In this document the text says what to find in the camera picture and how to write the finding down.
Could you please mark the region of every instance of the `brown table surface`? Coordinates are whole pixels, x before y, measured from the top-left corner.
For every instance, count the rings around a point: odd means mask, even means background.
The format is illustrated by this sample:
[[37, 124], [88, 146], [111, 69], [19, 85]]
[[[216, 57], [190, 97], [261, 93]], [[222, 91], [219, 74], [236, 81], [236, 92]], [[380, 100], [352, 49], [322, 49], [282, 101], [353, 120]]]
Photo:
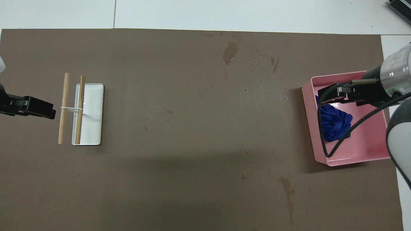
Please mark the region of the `brown table surface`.
[[[301, 93], [381, 64], [380, 36], [3, 30], [0, 54], [8, 94], [58, 111], [0, 115], [1, 230], [402, 229], [391, 160], [317, 163]], [[57, 145], [65, 72], [69, 106], [105, 85], [99, 146], [70, 113]]]

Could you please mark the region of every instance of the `white tray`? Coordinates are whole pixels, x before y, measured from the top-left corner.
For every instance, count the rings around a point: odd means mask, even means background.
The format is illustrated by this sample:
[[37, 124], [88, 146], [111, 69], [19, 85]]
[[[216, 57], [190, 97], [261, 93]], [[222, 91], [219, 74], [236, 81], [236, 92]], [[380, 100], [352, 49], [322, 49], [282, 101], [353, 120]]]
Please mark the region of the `white tray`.
[[[79, 103], [80, 84], [76, 86], [75, 107]], [[74, 144], [76, 137], [77, 113], [73, 117], [72, 145], [99, 145], [102, 134], [104, 85], [86, 83], [84, 85], [83, 122], [81, 124], [80, 144]]]

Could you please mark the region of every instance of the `wooden stick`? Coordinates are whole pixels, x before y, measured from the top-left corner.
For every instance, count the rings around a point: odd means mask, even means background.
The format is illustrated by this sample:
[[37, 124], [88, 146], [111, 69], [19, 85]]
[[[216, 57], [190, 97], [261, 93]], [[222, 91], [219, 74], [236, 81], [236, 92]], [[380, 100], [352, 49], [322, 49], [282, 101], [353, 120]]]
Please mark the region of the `wooden stick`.
[[[64, 84], [63, 84], [63, 99], [61, 100], [61, 106], [67, 107], [67, 98], [69, 96], [69, 81], [70, 73], [64, 74]], [[63, 144], [64, 142], [64, 127], [66, 123], [66, 109], [61, 109], [60, 114], [60, 127], [58, 129], [58, 144]]]
[[84, 103], [84, 85], [85, 76], [80, 76], [80, 95], [79, 95], [79, 113], [77, 113], [77, 123], [76, 123], [76, 138], [74, 144], [80, 144], [81, 137], [81, 124], [83, 122], [83, 103]]

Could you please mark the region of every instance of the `pink plastic bin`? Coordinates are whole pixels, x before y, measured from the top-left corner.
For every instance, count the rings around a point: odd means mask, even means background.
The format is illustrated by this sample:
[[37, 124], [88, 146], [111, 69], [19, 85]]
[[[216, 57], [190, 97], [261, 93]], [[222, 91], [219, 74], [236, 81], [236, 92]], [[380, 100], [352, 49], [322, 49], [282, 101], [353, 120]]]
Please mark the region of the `pink plastic bin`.
[[[318, 128], [315, 95], [317, 95], [318, 90], [323, 87], [337, 82], [360, 79], [364, 73], [365, 71], [314, 76], [302, 87], [305, 111], [307, 113], [308, 126], [316, 161], [329, 166], [337, 166], [390, 158], [385, 141], [387, 122], [383, 111], [373, 115], [355, 128], [351, 133], [351, 137], [342, 142], [331, 158], [326, 158], [323, 152]], [[353, 116], [351, 125], [375, 109], [375, 107], [371, 105], [357, 107], [355, 103], [338, 103], [333, 104], [333, 106]], [[331, 143], [326, 142], [327, 151], [330, 152], [336, 143], [337, 141]]]

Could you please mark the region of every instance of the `blue towel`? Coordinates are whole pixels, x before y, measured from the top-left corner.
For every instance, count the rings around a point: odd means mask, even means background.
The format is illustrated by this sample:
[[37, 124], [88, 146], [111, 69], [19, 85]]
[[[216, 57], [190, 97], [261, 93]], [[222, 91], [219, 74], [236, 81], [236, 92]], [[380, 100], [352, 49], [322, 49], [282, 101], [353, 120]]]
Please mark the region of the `blue towel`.
[[329, 104], [321, 106], [321, 124], [324, 139], [328, 142], [339, 140], [351, 127], [353, 116]]

